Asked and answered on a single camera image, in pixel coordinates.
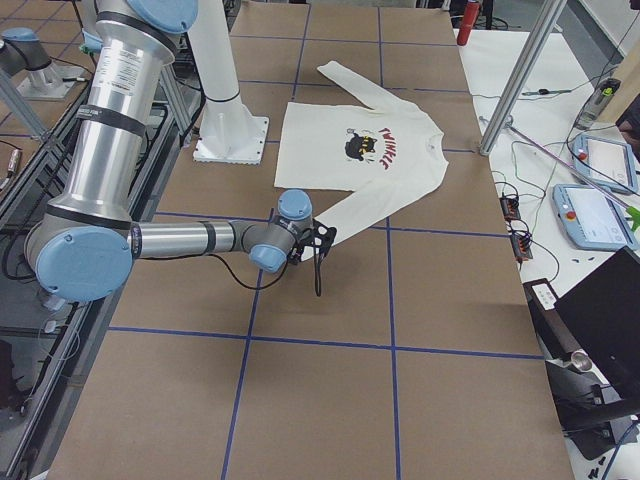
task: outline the blue joint cap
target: blue joint cap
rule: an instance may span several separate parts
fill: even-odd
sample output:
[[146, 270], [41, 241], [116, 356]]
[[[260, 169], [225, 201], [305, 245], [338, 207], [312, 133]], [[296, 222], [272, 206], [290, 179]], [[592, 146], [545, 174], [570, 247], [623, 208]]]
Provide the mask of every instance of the blue joint cap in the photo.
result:
[[132, 265], [131, 249], [122, 235], [87, 226], [71, 228], [49, 240], [38, 255], [35, 270], [48, 292], [87, 302], [113, 293], [125, 282]]
[[2, 38], [15, 42], [37, 42], [38, 36], [33, 30], [26, 27], [9, 28], [2, 32]]
[[149, 25], [173, 35], [189, 30], [198, 16], [198, 0], [127, 0], [127, 3]]
[[287, 254], [273, 245], [254, 245], [249, 254], [249, 258], [262, 270], [269, 273], [276, 273], [287, 261]]
[[82, 30], [82, 36], [84, 37], [84, 48], [91, 53], [99, 53], [102, 50], [102, 39], [96, 35], [93, 35], [86, 30]]
[[288, 220], [299, 221], [308, 218], [313, 211], [311, 199], [302, 190], [287, 190], [278, 200], [280, 215]]

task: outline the brown table surface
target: brown table surface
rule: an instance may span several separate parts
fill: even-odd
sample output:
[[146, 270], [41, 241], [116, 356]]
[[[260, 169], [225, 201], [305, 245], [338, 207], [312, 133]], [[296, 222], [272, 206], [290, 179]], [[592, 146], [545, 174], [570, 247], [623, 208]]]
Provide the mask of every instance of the brown table surface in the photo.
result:
[[[195, 163], [194, 142], [157, 221], [265, 221], [286, 103], [356, 104], [329, 60], [432, 116], [444, 183], [337, 246], [321, 298], [309, 262], [258, 293], [215, 259], [137, 262], [48, 478], [573, 478], [447, 15], [244, 3], [232, 45], [271, 121], [262, 163]], [[316, 212], [348, 195], [309, 193]]]

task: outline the bottle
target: bottle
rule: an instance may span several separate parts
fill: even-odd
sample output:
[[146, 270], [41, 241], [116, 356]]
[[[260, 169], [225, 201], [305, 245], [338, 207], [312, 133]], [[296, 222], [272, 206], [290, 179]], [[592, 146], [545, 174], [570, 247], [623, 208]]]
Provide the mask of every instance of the bottle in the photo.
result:
[[615, 78], [607, 78], [600, 82], [591, 97], [589, 97], [589, 100], [587, 100], [587, 103], [582, 107], [582, 111], [573, 126], [579, 130], [588, 130], [619, 88], [620, 80]]
[[477, 0], [469, 0], [467, 2], [467, 6], [464, 7], [464, 15], [462, 16], [462, 22], [460, 23], [460, 30], [458, 31], [458, 45], [464, 46], [467, 44], [471, 30], [478, 18], [479, 11], [480, 4]]

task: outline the red cylinder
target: red cylinder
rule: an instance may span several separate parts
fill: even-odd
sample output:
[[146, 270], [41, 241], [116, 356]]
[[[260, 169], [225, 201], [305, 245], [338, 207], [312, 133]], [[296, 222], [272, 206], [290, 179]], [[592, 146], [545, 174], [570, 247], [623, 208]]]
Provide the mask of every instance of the red cylinder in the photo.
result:
[[476, 0], [469, 0], [467, 6], [464, 7], [464, 15], [462, 16], [462, 22], [460, 23], [460, 30], [458, 31], [458, 45], [463, 46], [467, 44], [471, 30], [478, 18], [478, 12], [480, 11], [480, 4]]

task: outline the computer monitor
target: computer monitor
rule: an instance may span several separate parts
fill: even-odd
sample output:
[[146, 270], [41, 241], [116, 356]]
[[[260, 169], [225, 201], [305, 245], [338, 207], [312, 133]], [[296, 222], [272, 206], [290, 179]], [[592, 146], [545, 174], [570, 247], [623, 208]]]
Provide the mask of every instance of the computer monitor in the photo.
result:
[[555, 307], [620, 397], [640, 397], [640, 259], [636, 254], [621, 248]]

